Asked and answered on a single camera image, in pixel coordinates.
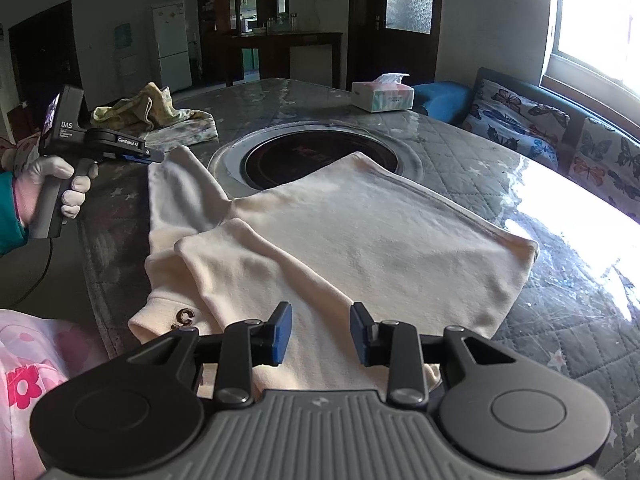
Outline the left forearm teal sleeve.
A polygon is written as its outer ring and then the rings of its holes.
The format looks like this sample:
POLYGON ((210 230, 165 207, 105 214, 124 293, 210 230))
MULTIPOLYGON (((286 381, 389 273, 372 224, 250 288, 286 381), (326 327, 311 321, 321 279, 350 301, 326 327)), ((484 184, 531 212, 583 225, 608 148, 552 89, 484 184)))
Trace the left forearm teal sleeve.
POLYGON ((1 175, 0 252, 4 256, 27 243, 27 226, 34 215, 36 189, 25 178, 1 175))

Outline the left hand white glove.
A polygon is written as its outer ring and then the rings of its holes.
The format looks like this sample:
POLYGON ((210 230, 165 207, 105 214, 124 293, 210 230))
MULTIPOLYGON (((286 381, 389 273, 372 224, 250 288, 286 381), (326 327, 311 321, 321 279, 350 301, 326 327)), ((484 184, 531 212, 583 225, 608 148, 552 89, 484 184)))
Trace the left hand white glove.
POLYGON ((37 202, 44 182, 46 182, 46 177, 54 177, 58 180, 70 179, 70 188, 62 194, 61 212, 63 217, 75 219, 82 204, 85 203, 86 194, 91 188, 92 180, 98 173, 99 168, 95 162, 89 167, 86 176, 80 176, 75 174, 74 167, 61 157, 47 156, 36 159, 18 178, 25 178, 36 189, 37 202))

